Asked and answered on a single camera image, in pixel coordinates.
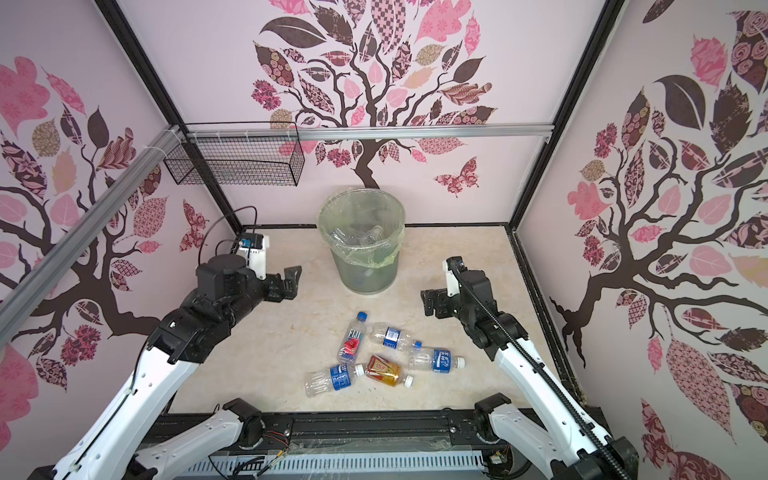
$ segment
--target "wire basket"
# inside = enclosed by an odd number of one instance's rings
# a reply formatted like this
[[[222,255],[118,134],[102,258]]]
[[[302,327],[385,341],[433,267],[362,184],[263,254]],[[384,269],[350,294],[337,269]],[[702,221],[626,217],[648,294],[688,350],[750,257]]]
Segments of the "wire basket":
[[[179,185],[203,184],[214,180],[219,185],[299,184],[304,167],[304,152],[294,122],[248,122],[253,131],[227,130],[227,124],[187,124],[215,126],[220,130],[189,133],[165,158],[165,166]]]

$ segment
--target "cable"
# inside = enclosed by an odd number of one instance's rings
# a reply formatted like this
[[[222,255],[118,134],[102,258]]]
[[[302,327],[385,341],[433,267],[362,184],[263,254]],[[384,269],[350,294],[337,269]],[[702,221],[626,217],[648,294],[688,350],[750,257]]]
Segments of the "cable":
[[[219,222],[221,222],[222,220],[224,220],[225,218],[227,218],[227,217],[231,217],[231,216],[233,216],[234,214],[236,214],[237,212],[239,212],[239,211],[241,211],[241,210],[246,210],[246,209],[248,209],[248,208],[253,208],[253,225],[256,225],[256,220],[258,220],[258,218],[259,218],[259,211],[258,211],[258,210],[256,209],[256,207],[254,207],[253,205],[248,205],[247,207],[240,207],[240,208],[237,208],[237,209],[235,209],[235,210],[232,210],[232,211],[231,211],[231,212],[229,212],[228,214],[224,214],[224,215],[223,215],[221,218],[219,218],[219,220],[216,220],[215,222],[213,222],[213,223],[210,225],[210,228],[208,229],[208,231],[205,233],[205,235],[203,235],[203,241],[202,241],[202,242],[200,242],[200,248],[199,248],[199,249],[197,249],[197,266],[200,266],[200,256],[201,256],[201,255],[202,255],[202,253],[203,253],[203,245],[205,245],[205,239],[207,239],[207,238],[208,238],[208,234],[209,234],[211,231],[213,231],[214,227],[215,227],[215,226],[216,226],[216,225],[217,225]]]
[[[558,384],[555,383],[555,381],[547,374],[547,372],[539,365],[534,358],[525,351],[525,349],[520,345],[520,343],[517,341],[517,339],[513,338],[512,335],[509,334],[506,328],[502,325],[501,322],[498,321],[498,317],[491,311],[491,309],[488,308],[485,303],[483,303],[475,294],[475,291],[470,287],[464,284],[462,281],[462,278],[459,276],[458,268],[455,265],[455,261],[451,262],[451,265],[449,266],[451,273],[453,273],[453,276],[456,277],[456,281],[458,281],[458,284],[464,288],[464,290],[469,294],[469,296],[475,301],[475,303],[482,308],[485,313],[488,314],[489,317],[494,321],[494,323],[504,332],[504,334],[509,338],[510,343],[514,348],[520,353],[520,355],[525,359],[526,362],[528,362],[531,367],[533,367],[533,370],[541,375],[541,378],[545,381],[547,386],[552,390],[555,396],[558,397],[558,400],[563,404],[563,406],[568,410],[568,413],[571,415],[574,421],[581,427],[581,431],[584,432],[587,435],[587,438],[589,438],[590,442],[598,449],[598,452],[600,452],[600,456],[603,457],[603,459],[608,462],[608,464],[611,466],[611,468],[616,472],[616,474],[621,478],[621,480],[631,480],[630,476],[624,471],[624,469],[619,465],[619,462],[614,458],[614,456],[608,451],[608,449],[605,448],[605,445],[603,445],[603,442],[598,439],[598,436],[592,432],[592,429],[590,429],[587,426],[587,423],[584,421],[584,419],[579,415],[576,408],[571,403],[571,400],[565,396],[565,394],[560,390],[558,387]]]

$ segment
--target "plastic bottle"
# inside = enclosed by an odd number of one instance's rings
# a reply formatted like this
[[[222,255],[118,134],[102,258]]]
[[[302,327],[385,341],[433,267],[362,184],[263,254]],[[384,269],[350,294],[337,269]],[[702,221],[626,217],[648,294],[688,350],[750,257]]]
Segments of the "plastic bottle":
[[[349,327],[347,327],[344,340],[339,347],[339,354],[336,358],[340,363],[354,363],[357,358],[357,352],[360,349],[360,343],[362,337],[366,332],[366,319],[368,316],[365,312],[359,312],[357,318],[353,320]]]
[[[449,373],[455,369],[463,369],[465,360],[462,356],[452,356],[448,349],[422,346],[421,342],[415,342],[408,355],[408,367],[412,370]]]
[[[413,377],[406,375],[400,365],[378,355],[371,355],[371,360],[368,361],[365,371],[369,378],[389,386],[397,386],[402,383],[410,388],[413,384]]]
[[[414,339],[405,330],[387,326],[386,323],[371,323],[369,329],[371,341],[400,351],[413,347]]]
[[[307,373],[304,391],[306,396],[312,398],[325,392],[330,392],[331,389],[345,389],[352,385],[352,378],[354,376],[363,376],[364,374],[365,371],[362,365],[355,365],[355,375],[350,375],[349,367],[346,363],[340,363],[328,370]]]

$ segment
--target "butterfly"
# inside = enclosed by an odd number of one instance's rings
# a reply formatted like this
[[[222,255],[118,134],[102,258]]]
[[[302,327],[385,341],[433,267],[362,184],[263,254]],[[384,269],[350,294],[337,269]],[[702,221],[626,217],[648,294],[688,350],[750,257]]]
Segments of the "butterfly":
[[[441,185],[448,187],[448,192],[456,195],[458,198],[458,192],[464,190],[464,186],[473,187],[478,183],[478,176],[475,170],[478,169],[477,157],[469,159],[469,161],[462,167],[462,172],[456,175],[438,175],[435,177],[435,181]]]
[[[184,201],[184,216],[187,218],[187,222],[190,224],[190,229],[184,234],[179,244],[179,251],[183,252],[189,250],[192,247],[200,248],[203,246],[203,230],[205,230],[205,224],[210,220],[205,220],[203,214],[195,213],[194,208]]]

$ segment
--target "aluminum rail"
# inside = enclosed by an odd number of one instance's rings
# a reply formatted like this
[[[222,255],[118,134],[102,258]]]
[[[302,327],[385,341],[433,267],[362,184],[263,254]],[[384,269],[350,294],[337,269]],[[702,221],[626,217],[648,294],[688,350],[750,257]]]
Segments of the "aluminum rail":
[[[45,295],[69,271],[88,244],[139,184],[179,144],[179,127],[165,127],[114,184],[83,215],[26,278],[0,304],[0,347],[4,346],[35,311]]]
[[[286,134],[285,128],[227,129],[217,130],[217,124],[187,124],[188,137],[195,138],[232,138],[232,137],[272,137]],[[484,125],[445,125],[424,127],[330,127],[301,128],[301,140],[369,140],[379,138],[435,138],[435,137],[548,137],[552,133],[552,124],[484,124]]]

